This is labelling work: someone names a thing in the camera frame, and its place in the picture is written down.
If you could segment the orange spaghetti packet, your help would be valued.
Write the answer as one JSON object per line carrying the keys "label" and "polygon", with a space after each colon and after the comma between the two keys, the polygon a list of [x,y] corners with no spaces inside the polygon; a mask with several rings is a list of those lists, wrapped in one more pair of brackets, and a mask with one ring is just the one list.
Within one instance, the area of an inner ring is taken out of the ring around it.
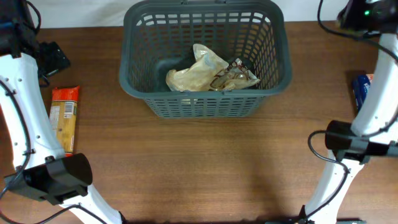
{"label": "orange spaghetti packet", "polygon": [[79,86],[54,88],[50,107],[50,124],[67,157],[73,155],[78,110]]}

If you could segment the beige plastic bag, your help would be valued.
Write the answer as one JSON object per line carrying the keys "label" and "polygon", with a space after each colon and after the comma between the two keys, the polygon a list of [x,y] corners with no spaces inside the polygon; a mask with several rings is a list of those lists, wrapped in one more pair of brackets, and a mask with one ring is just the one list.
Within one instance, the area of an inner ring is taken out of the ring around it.
{"label": "beige plastic bag", "polygon": [[208,91],[215,76],[229,66],[211,49],[202,44],[193,44],[195,63],[183,70],[169,70],[166,84],[172,91]]}

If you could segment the dried mushroom bag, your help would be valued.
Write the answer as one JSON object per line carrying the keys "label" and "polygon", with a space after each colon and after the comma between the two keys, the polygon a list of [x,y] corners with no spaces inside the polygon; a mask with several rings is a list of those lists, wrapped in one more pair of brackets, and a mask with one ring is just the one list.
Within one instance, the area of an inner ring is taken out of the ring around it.
{"label": "dried mushroom bag", "polygon": [[260,81],[243,61],[237,58],[214,76],[210,83],[210,91],[242,90],[257,85]]}

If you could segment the tissue multipack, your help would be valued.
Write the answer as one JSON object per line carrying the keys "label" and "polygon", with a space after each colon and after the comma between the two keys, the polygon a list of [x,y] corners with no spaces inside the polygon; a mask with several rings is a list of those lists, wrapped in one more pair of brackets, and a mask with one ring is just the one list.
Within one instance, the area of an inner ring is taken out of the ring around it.
{"label": "tissue multipack", "polygon": [[352,82],[351,86],[353,88],[354,99],[356,103],[357,112],[362,108],[368,90],[371,86],[373,80],[373,74],[358,75]]}

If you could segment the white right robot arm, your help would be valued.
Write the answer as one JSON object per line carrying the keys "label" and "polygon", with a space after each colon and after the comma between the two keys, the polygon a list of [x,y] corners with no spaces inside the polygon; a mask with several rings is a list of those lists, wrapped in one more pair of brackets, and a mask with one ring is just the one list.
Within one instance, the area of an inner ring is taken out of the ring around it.
{"label": "white right robot arm", "polygon": [[308,137],[311,152],[326,162],[321,179],[296,223],[338,223],[354,178],[374,156],[397,157],[397,1],[350,0],[338,14],[339,30],[327,33],[378,49],[373,80],[352,123],[331,121]]}

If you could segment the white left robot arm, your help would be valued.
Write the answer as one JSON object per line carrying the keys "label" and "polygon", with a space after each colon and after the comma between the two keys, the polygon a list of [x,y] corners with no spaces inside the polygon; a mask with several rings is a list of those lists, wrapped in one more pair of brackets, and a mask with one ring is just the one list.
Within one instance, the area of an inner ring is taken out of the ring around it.
{"label": "white left robot arm", "polygon": [[4,191],[59,205],[84,223],[124,223],[95,189],[86,156],[68,155],[56,138],[40,89],[70,61],[55,42],[38,42],[34,17],[29,1],[1,2],[1,109],[15,168]]}

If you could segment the grey plastic basket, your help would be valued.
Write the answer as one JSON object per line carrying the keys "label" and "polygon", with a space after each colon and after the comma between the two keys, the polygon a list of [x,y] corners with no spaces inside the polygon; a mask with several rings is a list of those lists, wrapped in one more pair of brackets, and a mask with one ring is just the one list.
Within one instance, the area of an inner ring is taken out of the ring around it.
{"label": "grey plastic basket", "polygon": [[[141,1],[127,10],[123,27],[120,86],[161,118],[249,116],[292,80],[284,16],[270,0]],[[242,90],[171,90],[166,74],[194,64],[194,44],[228,63],[242,60],[259,83]]]}

